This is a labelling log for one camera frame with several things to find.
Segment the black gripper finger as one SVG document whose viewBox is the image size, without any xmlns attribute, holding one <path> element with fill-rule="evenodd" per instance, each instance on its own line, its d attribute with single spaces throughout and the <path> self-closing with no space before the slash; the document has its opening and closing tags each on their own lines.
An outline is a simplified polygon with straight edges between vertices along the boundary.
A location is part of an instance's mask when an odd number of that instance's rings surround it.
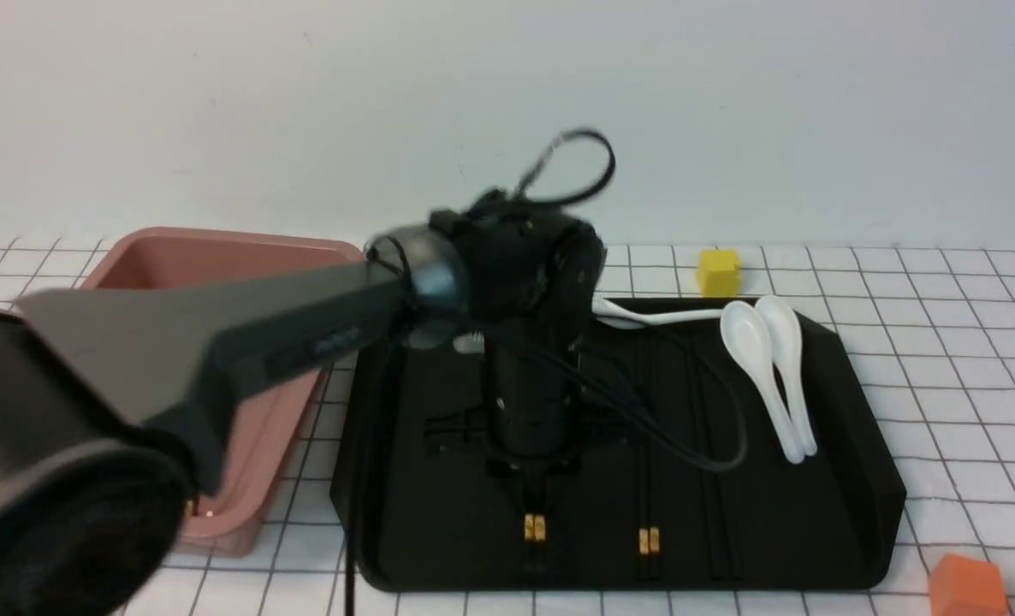
<svg viewBox="0 0 1015 616">
<path fill-rule="evenodd" d="M 523 516 L 536 514 L 535 484 L 530 476 L 515 476 L 514 492 L 520 514 Z"/>
</svg>

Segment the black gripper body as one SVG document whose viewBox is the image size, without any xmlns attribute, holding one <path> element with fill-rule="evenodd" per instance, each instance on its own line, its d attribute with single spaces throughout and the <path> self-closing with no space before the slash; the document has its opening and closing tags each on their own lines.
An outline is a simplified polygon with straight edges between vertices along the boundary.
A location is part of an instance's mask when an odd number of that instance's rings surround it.
<svg viewBox="0 0 1015 616">
<path fill-rule="evenodd" d="M 477 352 L 423 353 L 423 473 L 432 481 L 574 481 L 630 457 L 628 422 L 578 373 L 585 321 L 510 321 Z"/>
</svg>

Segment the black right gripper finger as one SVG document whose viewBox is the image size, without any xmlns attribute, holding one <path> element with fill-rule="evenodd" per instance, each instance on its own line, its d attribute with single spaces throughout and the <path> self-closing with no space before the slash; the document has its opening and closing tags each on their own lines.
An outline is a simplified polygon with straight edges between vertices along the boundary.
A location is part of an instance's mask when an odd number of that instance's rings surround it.
<svg viewBox="0 0 1015 616">
<path fill-rule="evenodd" d="M 537 514 L 550 518 L 558 506 L 558 480 L 554 476 L 541 476 L 537 491 Z"/>
</svg>

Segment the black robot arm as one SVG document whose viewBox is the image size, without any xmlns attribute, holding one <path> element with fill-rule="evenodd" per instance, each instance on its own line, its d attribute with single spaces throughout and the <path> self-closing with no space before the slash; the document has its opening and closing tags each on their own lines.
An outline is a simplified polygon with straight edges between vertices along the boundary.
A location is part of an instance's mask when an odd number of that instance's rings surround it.
<svg viewBox="0 0 1015 616">
<path fill-rule="evenodd" d="M 47 289 L 0 311 L 0 615 L 109 615 L 217 494 L 242 402 L 385 342 L 591 316 L 606 256 L 492 190 L 353 263 L 163 291 Z"/>
</svg>

